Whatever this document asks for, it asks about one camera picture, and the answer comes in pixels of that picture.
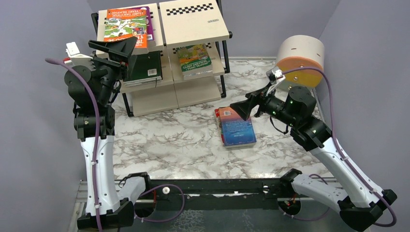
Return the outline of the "green 104-storey treehouse book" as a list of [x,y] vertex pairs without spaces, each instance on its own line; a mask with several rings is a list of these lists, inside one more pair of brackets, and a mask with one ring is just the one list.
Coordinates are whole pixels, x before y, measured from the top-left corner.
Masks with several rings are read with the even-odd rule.
[[182,72],[198,68],[212,68],[211,58],[204,43],[178,47],[176,54]]

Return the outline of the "purple cartoon cover book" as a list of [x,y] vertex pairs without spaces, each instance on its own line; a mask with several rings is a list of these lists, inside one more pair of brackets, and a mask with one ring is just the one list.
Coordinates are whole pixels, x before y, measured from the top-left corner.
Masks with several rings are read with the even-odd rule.
[[147,19],[147,47],[153,47],[156,45],[154,28],[152,24],[151,10],[146,6],[146,19]]

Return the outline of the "orange 78-storey treehouse book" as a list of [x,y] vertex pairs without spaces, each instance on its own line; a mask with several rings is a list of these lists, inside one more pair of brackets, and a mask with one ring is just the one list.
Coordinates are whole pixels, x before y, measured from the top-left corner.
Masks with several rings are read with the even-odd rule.
[[135,48],[147,48],[147,9],[108,9],[104,20],[105,42],[136,38]]

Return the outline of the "dark bottom book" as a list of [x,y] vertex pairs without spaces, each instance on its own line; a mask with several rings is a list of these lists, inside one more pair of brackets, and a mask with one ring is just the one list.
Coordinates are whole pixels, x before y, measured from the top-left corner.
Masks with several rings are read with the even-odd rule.
[[250,118],[248,120],[241,119],[230,107],[219,108],[219,112],[224,147],[236,148],[256,144],[256,135]]

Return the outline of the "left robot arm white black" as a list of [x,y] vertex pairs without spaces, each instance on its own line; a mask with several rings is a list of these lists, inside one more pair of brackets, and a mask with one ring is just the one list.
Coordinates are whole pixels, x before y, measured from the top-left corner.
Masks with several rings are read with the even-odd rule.
[[117,190],[113,171],[115,110],[112,107],[121,81],[129,77],[129,63],[137,39],[118,42],[89,41],[91,48],[108,58],[93,56],[90,66],[67,67],[64,82],[74,101],[74,129],[83,151],[87,173],[87,205],[77,220],[80,230],[99,231],[129,227],[134,222],[134,205],[146,190],[148,176],[128,176]]

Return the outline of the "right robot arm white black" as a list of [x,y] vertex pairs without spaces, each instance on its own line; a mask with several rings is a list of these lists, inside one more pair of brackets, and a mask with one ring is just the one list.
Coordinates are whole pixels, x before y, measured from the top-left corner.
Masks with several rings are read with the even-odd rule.
[[363,232],[376,224],[397,195],[371,181],[342,151],[331,129],[313,115],[315,106],[316,99],[306,87],[292,88],[284,101],[264,87],[230,105],[243,120],[257,108],[256,116],[268,114],[289,126],[293,140],[326,166],[341,185],[337,189],[291,169],[280,178],[280,190],[313,198],[337,212],[350,228]]

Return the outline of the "plain dark green book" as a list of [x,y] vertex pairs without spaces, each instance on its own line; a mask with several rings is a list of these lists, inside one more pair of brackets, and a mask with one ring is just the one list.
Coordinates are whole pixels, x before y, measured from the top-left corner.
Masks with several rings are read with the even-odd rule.
[[132,55],[129,61],[129,75],[123,79],[126,86],[135,86],[162,80],[161,52]]

